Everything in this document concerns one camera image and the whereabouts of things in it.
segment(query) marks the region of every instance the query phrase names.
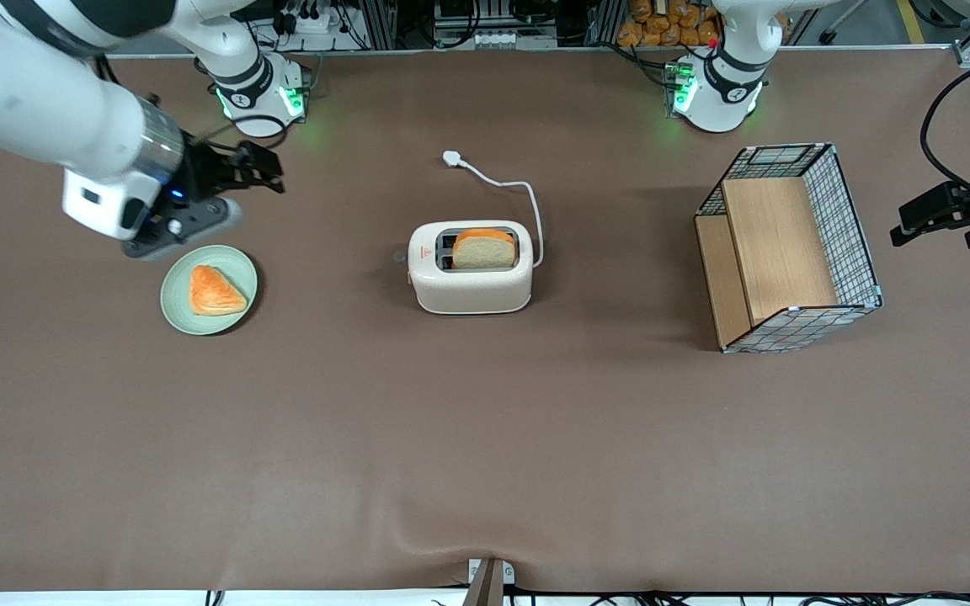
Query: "robotic arm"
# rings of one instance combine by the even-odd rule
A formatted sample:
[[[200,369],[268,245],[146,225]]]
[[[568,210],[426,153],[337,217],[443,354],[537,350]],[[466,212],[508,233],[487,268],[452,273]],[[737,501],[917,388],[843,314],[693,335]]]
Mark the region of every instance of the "robotic arm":
[[[689,54],[674,69],[673,111],[711,133],[724,133],[754,111],[762,74],[781,47],[777,14],[838,0],[713,0],[723,18],[721,39],[703,56]]]
[[[303,70],[262,54],[243,24],[220,16],[245,4],[0,0],[0,148],[64,166],[62,209],[128,241],[132,257],[232,219],[234,204],[211,197],[220,192],[257,184],[281,192],[274,153],[245,142],[224,155],[192,141],[165,112],[99,80],[84,62],[161,31],[197,53],[239,130],[280,133],[303,118]]]

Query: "bread slice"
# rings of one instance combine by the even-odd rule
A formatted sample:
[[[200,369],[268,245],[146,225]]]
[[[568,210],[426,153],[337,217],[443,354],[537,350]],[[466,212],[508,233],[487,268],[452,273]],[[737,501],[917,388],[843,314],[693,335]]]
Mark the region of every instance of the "bread slice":
[[[246,298],[219,269],[197,265],[189,274],[189,308],[199,316],[226,316],[246,311]]]
[[[515,238],[500,230],[465,230],[451,247],[455,269],[496,269],[515,266]]]

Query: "plate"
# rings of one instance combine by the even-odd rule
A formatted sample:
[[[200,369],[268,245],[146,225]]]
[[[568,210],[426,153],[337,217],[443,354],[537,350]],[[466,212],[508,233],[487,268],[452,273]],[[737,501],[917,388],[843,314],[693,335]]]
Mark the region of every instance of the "plate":
[[[189,274],[197,265],[211,265],[246,298],[246,311],[226,316],[197,316],[189,308]],[[253,307],[257,296],[257,268],[245,252],[223,245],[204,246],[186,253],[167,272],[159,289],[159,307],[170,326],[186,334],[215,334],[236,325]]]

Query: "wire basket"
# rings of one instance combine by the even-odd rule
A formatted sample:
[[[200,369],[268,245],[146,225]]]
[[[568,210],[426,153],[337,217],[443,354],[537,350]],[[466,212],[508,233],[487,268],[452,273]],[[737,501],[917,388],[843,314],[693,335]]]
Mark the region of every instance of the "wire basket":
[[[803,179],[829,266],[837,306],[782,308],[727,346],[725,354],[805,348],[882,307],[870,249],[831,143],[751,146],[740,151],[696,215],[725,215],[721,184],[729,179]]]

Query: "white toaster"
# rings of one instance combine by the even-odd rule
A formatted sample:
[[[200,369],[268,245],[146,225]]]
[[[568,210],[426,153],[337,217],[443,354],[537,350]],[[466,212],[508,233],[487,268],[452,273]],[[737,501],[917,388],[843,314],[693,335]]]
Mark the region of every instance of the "white toaster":
[[[515,238],[513,268],[451,268],[451,247],[463,230],[506,231]],[[409,280],[418,303],[434,314],[509,314],[530,302],[534,244],[514,221],[442,221],[414,231],[407,252]]]

